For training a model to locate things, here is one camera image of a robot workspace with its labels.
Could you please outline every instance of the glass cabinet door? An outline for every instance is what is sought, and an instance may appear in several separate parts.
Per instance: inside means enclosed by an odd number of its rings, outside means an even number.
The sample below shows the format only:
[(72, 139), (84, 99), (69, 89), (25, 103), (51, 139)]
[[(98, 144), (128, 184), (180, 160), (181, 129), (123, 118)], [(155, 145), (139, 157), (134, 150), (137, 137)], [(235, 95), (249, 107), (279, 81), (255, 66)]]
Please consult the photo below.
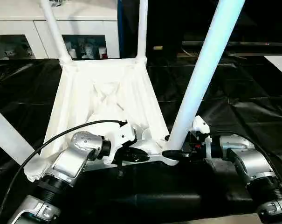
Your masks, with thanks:
[(62, 35), (69, 55), (73, 59), (107, 59), (104, 35)]
[(33, 21), (0, 21), (0, 59), (42, 59), (48, 55)]
[(35, 59), (25, 35), (0, 35), (0, 59)]

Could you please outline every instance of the metal bar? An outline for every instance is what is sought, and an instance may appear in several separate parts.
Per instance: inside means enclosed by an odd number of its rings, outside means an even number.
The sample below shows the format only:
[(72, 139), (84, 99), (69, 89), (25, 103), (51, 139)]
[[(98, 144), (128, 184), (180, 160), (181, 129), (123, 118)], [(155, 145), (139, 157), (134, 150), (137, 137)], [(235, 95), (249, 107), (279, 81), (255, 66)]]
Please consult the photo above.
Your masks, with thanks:
[(245, 0), (220, 0), (165, 150), (180, 150)]

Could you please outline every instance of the silver metal housing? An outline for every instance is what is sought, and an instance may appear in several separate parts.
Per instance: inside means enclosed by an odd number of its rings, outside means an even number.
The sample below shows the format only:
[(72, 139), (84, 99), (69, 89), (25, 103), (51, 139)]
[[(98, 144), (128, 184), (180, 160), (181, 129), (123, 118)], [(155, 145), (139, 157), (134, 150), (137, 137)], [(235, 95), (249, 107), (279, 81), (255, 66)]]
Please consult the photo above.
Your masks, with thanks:
[(103, 139), (86, 131), (73, 135), (69, 147), (64, 150), (46, 171), (46, 175), (52, 175), (74, 186), (77, 177), (85, 167), (87, 158), (94, 160), (100, 153)]
[(15, 224), (18, 219), (22, 216), (22, 214), (26, 212), (31, 213), (32, 215), (47, 222), (50, 222), (52, 219), (55, 219), (61, 213), (57, 207), (36, 197), (28, 195), (22, 202), (22, 204), (18, 207), (18, 209), (15, 211), (8, 223)]

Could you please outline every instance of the white cabinet door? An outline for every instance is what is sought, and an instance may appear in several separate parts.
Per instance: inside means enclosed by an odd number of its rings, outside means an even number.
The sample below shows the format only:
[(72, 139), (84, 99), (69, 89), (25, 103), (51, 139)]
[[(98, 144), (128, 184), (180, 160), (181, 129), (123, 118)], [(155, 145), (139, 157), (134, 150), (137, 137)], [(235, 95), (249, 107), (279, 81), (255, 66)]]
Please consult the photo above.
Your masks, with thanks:
[[(34, 21), (49, 58), (58, 58), (57, 49), (46, 21)], [(57, 21), (62, 36), (104, 36), (108, 58), (119, 58), (117, 21)]]
[[(18, 43), (28, 45), (27, 49), (22, 49)], [(0, 58), (8, 52), (15, 54), (15, 48), (24, 55), (30, 51), (33, 53), (30, 58), (48, 58), (33, 21), (0, 21)]]

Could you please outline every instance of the white cabinet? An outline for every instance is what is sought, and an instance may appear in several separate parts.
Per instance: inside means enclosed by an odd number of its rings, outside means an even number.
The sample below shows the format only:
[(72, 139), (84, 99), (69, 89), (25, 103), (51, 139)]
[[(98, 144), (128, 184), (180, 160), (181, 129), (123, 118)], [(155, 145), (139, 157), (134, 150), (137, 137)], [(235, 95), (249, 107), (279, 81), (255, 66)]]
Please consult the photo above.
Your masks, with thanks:
[[(65, 0), (53, 12), (66, 41), (84, 39), (97, 51), (106, 47), (108, 58), (119, 58), (116, 0)], [(0, 1), (0, 59), (7, 54), (15, 59), (58, 57), (40, 0)]]
[(4, 57), (48, 57), (33, 21), (0, 21), (0, 59)]
[[(66, 40), (67, 35), (75, 35), (76, 39), (78, 39), (78, 42), (82, 38), (85, 39), (85, 42), (87, 41), (87, 39), (99, 39), (99, 42), (103, 42), (105, 45), (102, 47), (106, 47), (107, 49), (108, 58), (119, 58), (118, 26), (116, 21), (57, 22), (64, 40)], [(34, 23), (48, 57), (58, 58), (57, 49), (50, 34), (47, 22), (34, 21)]]

